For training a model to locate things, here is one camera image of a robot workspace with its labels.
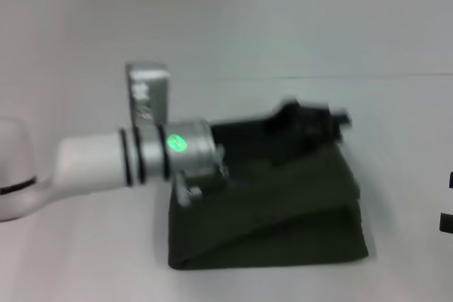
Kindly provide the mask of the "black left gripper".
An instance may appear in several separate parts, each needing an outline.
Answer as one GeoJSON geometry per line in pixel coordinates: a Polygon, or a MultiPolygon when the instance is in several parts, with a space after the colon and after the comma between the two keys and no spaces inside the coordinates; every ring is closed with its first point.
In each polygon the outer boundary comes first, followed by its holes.
{"type": "Polygon", "coordinates": [[[294,137],[304,147],[340,142],[340,128],[352,126],[345,108],[326,105],[305,105],[297,100],[286,101],[264,122],[266,134],[294,137]]]}

